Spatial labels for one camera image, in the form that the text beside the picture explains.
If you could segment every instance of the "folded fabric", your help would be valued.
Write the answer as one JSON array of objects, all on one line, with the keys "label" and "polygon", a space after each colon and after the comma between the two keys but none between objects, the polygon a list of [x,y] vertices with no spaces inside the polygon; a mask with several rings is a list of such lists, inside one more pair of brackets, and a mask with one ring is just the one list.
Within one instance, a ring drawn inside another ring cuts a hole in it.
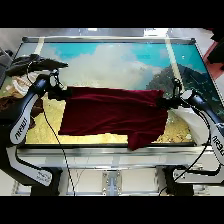
[{"label": "folded fabric", "polygon": [[144,147],[164,133],[167,110],[156,105],[162,90],[122,90],[68,87],[59,135],[128,135],[132,150]]}]

